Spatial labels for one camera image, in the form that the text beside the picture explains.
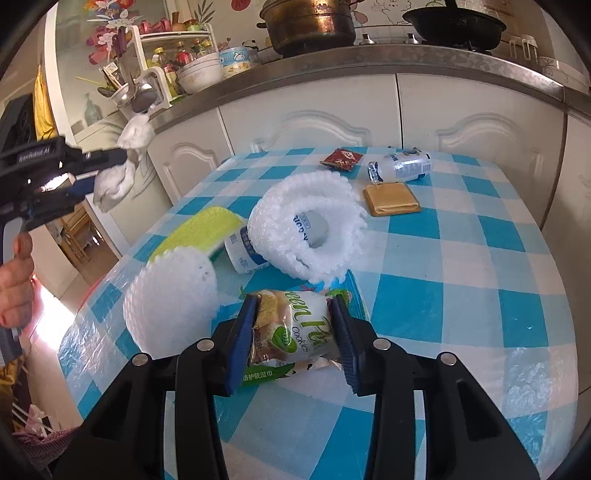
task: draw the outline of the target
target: silver screw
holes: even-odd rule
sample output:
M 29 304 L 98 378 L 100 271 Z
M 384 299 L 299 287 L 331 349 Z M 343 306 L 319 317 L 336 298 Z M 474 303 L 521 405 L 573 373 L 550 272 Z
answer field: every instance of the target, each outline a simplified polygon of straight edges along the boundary
M 376 338 L 374 340 L 374 347 L 378 350 L 388 350 L 392 344 L 387 338 Z
M 449 352 L 445 352 L 440 358 L 444 364 L 449 366 L 455 365 L 457 362 L 457 357 L 453 353 Z
M 216 344 L 213 343 L 213 340 L 211 340 L 211 338 L 204 338 L 203 340 L 199 340 L 197 344 L 197 348 L 202 352 L 209 352 L 215 346 Z
M 142 365 L 148 363 L 148 355 L 145 353 L 138 353 L 131 359 L 131 363 L 133 363 L 136 367 L 141 367 Z

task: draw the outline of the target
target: red snack packet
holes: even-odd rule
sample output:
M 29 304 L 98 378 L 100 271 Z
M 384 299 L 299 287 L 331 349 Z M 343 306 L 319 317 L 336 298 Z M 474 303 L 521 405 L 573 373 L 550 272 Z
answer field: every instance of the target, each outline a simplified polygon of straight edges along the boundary
M 361 153 L 351 152 L 344 148 L 337 148 L 320 163 L 327 167 L 336 168 L 337 170 L 351 171 L 357 162 L 361 160 L 361 157 L 363 157 Z

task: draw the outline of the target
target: blue and white tablecloth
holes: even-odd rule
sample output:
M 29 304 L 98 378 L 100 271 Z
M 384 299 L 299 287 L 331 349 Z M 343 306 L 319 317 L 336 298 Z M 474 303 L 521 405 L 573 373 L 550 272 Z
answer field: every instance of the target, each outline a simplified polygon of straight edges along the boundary
M 125 328 L 125 289 L 162 240 L 206 206 L 247 218 L 271 185 L 324 169 L 319 161 L 332 150 L 232 157 L 132 247 L 81 309 L 59 351 L 83 417 L 138 352 Z M 364 165 L 393 150 L 352 150 L 365 154 L 346 175 L 361 194 L 369 184 Z M 420 213 L 368 217 L 366 255 L 352 269 L 354 278 L 378 335 L 419 355 L 457 353 L 546 477 L 569 449 L 577 400 L 573 324 L 560 275 L 532 216 L 496 165 L 460 155 L 433 158 L 430 176 L 409 184 Z M 272 267 L 237 275 L 225 252 L 214 265 L 219 318 L 236 312 L 241 287 L 287 290 L 302 283 Z M 336 368 L 242 388 L 216 399 L 216 406 L 231 478 L 363 477 L 374 398 L 355 397 Z M 166 470 L 175 478 L 172 410 L 169 397 Z M 420 410 L 417 398 L 418 476 L 425 462 Z

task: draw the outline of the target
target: large cooking pot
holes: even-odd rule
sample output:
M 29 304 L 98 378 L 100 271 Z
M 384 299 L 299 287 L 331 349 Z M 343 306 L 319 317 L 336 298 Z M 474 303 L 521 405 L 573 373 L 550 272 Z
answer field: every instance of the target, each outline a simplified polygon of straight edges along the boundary
M 267 0 L 256 26 L 267 28 L 273 49 L 284 57 L 355 41 L 350 0 Z
M 458 8 L 456 0 L 446 0 L 445 7 L 424 7 L 406 12 L 402 18 L 413 24 L 429 43 L 445 47 L 488 51 L 496 48 L 507 28 L 490 15 Z

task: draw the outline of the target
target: brown square packet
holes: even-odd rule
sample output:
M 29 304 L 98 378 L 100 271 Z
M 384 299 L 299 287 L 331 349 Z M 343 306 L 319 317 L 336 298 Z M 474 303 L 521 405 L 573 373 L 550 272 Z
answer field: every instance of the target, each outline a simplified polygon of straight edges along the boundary
M 405 183 L 369 185 L 363 196 L 369 213 L 374 217 L 421 211 L 417 198 Z

